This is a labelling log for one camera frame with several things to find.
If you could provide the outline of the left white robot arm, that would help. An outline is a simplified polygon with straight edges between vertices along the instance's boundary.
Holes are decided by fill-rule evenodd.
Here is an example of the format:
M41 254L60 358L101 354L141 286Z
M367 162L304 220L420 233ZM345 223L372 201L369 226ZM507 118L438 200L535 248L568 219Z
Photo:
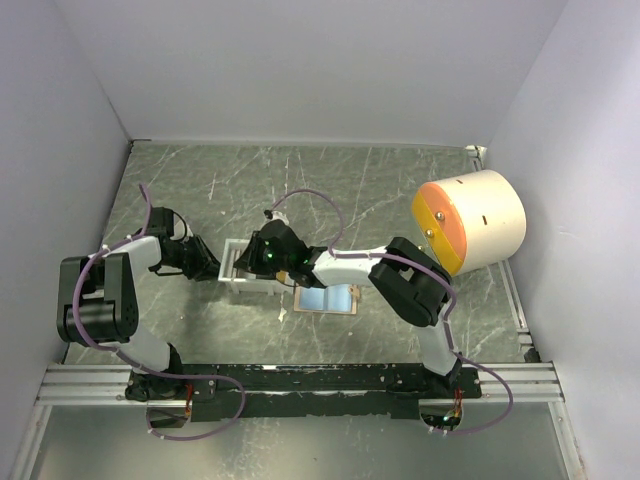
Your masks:
M220 262L186 220L166 207L152 207L146 224L98 257L60 264L56 327L62 341L123 354L132 367L128 400L146 402L183 394L187 375L177 349L140 324L136 281L150 272L217 280Z

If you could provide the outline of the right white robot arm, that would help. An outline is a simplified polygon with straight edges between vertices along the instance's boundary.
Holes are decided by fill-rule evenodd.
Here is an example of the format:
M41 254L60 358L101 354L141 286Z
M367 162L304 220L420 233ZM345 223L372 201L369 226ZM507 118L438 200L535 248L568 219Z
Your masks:
M342 251L308 246L282 220L253 232L234 267L260 277L284 272L300 287L371 287L416 328L426 390L443 398L459 384L462 361L455 351L448 316L455 306L451 277L404 237L382 247Z

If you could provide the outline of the beige card holder wallet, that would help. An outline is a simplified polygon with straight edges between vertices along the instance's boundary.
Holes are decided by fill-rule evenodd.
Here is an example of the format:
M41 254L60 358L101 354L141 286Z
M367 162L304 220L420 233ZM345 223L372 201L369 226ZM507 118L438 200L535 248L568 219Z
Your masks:
M294 310L305 313L355 315L360 298L360 289L355 285L297 287L294 294Z

